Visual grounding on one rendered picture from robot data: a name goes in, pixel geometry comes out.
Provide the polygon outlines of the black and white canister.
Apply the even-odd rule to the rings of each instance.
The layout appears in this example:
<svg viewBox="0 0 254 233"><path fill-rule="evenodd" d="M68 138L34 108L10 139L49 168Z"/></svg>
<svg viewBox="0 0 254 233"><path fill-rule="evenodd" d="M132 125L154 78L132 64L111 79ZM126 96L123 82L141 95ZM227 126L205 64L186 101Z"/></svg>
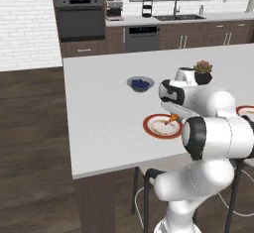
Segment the black and white canister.
<svg viewBox="0 0 254 233"><path fill-rule="evenodd" d="M144 18L152 17L153 0L142 1L142 16Z"/></svg>

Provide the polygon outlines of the dark wood narrow base cupboard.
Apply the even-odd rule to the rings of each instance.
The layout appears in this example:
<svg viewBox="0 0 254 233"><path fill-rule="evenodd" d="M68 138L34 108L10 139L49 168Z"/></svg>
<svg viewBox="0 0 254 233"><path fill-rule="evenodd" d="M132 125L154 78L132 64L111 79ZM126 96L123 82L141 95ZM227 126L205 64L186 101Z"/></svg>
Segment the dark wood narrow base cupboard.
<svg viewBox="0 0 254 233"><path fill-rule="evenodd" d="M106 41L108 51L111 54L123 54L125 52L125 37L123 28L108 27L106 29Z"/></svg>

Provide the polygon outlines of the black legged stool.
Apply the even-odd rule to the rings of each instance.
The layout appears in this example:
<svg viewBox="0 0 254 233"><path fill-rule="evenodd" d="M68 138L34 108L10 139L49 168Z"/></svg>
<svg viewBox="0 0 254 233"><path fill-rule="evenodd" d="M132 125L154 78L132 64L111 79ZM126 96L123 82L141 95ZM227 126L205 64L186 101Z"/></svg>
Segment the black legged stool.
<svg viewBox="0 0 254 233"><path fill-rule="evenodd" d="M150 187L168 203L166 215L153 233L201 233L196 226L197 166L189 155L181 154L135 168L131 214L138 213L144 233L149 233Z"/></svg>
<svg viewBox="0 0 254 233"><path fill-rule="evenodd" d="M232 216L234 214L236 214L238 216L241 216L241 217L254 216L254 213L240 214L240 213L238 213L234 210L236 196L237 196L237 190L238 190L238 186L239 186L239 183L240 183L241 175L246 174L254 182L254 178L244 170L244 168L246 166L250 166L250 163L248 163L246 161L243 161L243 160L235 160L235 161L230 161L230 162L232 163L232 165L234 166L234 169L235 169L235 176L234 176L234 180L233 180L232 185L231 185L230 203L227 204L225 202L225 200L222 198L221 194L219 195L220 199L223 201L224 205L228 209L224 233L229 233L230 232Z"/></svg>

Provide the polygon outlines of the grey bowl with blue inside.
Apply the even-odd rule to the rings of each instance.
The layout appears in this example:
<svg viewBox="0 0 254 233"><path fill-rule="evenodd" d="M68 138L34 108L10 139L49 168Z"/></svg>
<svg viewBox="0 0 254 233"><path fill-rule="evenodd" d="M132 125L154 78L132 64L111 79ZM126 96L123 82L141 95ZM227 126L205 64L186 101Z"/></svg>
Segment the grey bowl with blue inside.
<svg viewBox="0 0 254 233"><path fill-rule="evenodd" d="M146 92L155 84L155 81L146 76L132 76L127 79L126 83L135 92Z"/></svg>

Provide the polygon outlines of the brown chicken drumstick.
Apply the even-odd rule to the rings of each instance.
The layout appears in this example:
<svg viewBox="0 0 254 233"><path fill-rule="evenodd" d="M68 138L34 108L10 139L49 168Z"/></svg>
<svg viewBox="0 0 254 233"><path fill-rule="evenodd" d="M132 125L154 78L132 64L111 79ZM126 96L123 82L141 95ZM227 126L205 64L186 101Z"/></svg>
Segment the brown chicken drumstick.
<svg viewBox="0 0 254 233"><path fill-rule="evenodd" d="M172 114L170 116L170 119L165 121L164 124L168 125L168 124L171 124L174 121L180 121L180 120L181 120L181 117L178 114Z"/></svg>

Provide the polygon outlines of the dark sink basin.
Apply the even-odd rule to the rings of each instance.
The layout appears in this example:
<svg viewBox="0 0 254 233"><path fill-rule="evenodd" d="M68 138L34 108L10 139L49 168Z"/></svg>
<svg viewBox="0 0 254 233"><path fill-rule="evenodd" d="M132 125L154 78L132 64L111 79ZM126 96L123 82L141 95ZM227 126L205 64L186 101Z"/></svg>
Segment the dark sink basin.
<svg viewBox="0 0 254 233"><path fill-rule="evenodd" d="M199 15L168 15L168 16L153 16L153 18L159 21L179 21L179 20L203 20L206 19Z"/></svg>

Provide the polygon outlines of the grey dishwasher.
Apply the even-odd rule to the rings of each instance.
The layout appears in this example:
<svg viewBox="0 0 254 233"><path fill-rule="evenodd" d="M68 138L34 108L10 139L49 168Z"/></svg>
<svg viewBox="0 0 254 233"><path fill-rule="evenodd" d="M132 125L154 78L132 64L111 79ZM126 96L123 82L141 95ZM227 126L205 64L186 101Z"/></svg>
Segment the grey dishwasher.
<svg viewBox="0 0 254 233"><path fill-rule="evenodd" d="M125 50L127 53L150 52L159 49L158 26L134 26L126 29Z"/></svg>

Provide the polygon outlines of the succulent in black pot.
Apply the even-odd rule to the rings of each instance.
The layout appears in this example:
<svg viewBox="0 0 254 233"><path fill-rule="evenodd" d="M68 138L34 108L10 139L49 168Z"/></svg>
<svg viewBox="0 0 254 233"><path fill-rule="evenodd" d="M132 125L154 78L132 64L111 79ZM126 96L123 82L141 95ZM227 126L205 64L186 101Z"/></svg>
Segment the succulent in black pot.
<svg viewBox="0 0 254 233"><path fill-rule="evenodd" d="M194 66L194 78L198 85L209 84L212 80L212 65L205 60L199 61Z"/></svg>

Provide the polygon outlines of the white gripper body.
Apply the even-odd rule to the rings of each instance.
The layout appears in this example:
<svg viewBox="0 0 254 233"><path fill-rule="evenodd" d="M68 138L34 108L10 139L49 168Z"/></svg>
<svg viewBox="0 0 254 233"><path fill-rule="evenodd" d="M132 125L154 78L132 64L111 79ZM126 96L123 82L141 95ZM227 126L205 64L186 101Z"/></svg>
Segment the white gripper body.
<svg viewBox="0 0 254 233"><path fill-rule="evenodd" d="M175 81L178 86L196 86L194 69L190 67L180 67L177 71Z"/></svg>

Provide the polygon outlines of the dark wood base cupboards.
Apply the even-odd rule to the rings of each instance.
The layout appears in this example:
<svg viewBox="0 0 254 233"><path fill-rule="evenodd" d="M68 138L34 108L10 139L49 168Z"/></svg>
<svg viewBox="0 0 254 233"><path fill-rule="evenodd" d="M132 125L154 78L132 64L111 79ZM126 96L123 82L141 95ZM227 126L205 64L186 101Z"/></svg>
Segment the dark wood base cupboards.
<svg viewBox="0 0 254 233"><path fill-rule="evenodd" d="M248 44L252 26L252 20L165 24L160 29L159 49Z"/></svg>

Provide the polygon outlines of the dark wood tall cabinet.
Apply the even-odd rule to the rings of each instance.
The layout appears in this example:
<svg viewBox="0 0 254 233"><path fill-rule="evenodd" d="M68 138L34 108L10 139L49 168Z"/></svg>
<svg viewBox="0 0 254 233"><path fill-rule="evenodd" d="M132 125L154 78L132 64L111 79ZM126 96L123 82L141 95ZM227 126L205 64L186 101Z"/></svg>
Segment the dark wood tall cabinet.
<svg viewBox="0 0 254 233"><path fill-rule="evenodd" d="M104 40L99 41L79 41L62 43L60 40L61 54L63 58L96 56L99 54L99 44L104 43Z"/></svg>

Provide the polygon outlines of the black wall oven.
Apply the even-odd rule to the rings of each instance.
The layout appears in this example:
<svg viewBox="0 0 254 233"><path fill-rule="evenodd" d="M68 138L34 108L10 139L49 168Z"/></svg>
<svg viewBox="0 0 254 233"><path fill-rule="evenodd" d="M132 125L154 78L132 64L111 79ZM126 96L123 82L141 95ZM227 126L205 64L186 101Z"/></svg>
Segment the black wall oven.
<svg viewBox="0 0 254 233"><path fill-rule="evenodd" d="M105 39L104 0L54 0L62 43Z"/></svg>

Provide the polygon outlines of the silver coffee machine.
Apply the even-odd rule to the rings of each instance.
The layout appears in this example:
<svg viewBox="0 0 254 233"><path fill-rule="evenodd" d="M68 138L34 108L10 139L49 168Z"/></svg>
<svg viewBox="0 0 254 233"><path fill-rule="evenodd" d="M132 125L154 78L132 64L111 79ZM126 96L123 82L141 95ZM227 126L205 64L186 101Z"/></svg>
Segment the silver coffee machine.
<svg viewBox="0 0 254 233"><path fill-rule="evenodd" d="M121 0L105 0L106 19L108 21L122 21L123 2Z"/></svg>

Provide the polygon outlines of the red rimmed white plate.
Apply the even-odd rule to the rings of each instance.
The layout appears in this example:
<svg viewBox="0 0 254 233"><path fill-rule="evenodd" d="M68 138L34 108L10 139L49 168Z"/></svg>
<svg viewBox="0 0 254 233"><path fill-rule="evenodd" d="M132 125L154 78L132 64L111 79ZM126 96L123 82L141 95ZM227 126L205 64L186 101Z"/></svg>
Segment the red rimmed white plate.
<svg viewBox="0 0 254 233"><path fill-rule="evenodd" d="M252 105L241 105L241 106L238 106L236 108L236 112L240 116L246 115L250 119L254 119L254 106L252 106Z"/></svg>
<svg viewBox="0 0 254 233"><path fill-rule="evenodd" d="M171 114L150 115L143 121L143 129L158 139L175 139L182 134L183 123L179 120L170 121L171 117Z"/></svg>

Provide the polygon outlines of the dark wood island base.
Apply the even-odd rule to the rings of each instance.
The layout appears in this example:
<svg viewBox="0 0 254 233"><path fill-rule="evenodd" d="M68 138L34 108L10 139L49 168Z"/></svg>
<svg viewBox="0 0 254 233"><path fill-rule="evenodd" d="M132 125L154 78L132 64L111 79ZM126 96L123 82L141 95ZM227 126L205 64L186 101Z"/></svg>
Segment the dark wood island base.
<svg viewBox="0 0 254 233"><path fill-rule="evenodd" d="M73 181L82 233L115 233L115 173Z"/></svg>

